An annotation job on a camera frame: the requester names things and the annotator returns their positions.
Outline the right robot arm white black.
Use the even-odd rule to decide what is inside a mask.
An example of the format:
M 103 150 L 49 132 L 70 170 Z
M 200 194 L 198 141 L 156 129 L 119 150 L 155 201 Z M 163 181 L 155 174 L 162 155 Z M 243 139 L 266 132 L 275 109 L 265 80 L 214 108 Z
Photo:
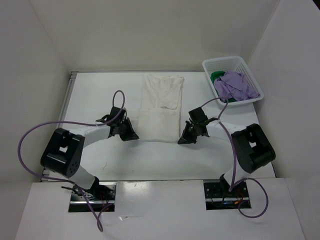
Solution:
M 221 139 L 231 145 L 232 168 L 219 178 L 219 191 L 225 197 L 232 196 L 237 185 L 276 158 L 275 150 L 257 123 L 243 126 L 222 123 L 215 117 L 200 122 L 191 119 L 177 143 L 195 144 L 200 136 Z

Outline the white t shirt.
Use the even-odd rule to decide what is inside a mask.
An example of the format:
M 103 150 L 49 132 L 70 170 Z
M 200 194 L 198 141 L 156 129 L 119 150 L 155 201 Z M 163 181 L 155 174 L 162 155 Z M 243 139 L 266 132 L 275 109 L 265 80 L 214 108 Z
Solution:
M 179 140 L 184 80 L 178 75 L 145 75 L 136 128 L 141 141 Z

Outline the purple shirt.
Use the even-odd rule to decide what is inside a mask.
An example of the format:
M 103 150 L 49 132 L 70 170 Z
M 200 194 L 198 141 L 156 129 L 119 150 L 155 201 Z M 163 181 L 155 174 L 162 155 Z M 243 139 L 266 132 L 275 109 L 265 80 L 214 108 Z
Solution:
M 224 102 L 234 98 L 236 102 L 259 98 L 261 95 L 248 84 L 246 75 L 242 72 L 228 70 L 224 76 L 213 83 L 220 99 Z

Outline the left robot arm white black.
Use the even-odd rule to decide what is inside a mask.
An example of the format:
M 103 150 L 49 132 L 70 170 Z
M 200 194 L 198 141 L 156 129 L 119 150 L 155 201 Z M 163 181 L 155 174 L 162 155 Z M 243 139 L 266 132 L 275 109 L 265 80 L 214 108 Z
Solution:
M 110 191 L 100 184 L 98 177 L 81 166 L 81 159 L 85 147 L 116 135 L 124 142 L 139 139 L 128 117 L 102 126 L 73 130 L 57 128 L 44 150 L 40 164 L 67 178 L 74 184 L 74 189 L 79 186 L 87 199 L 106 200 Z

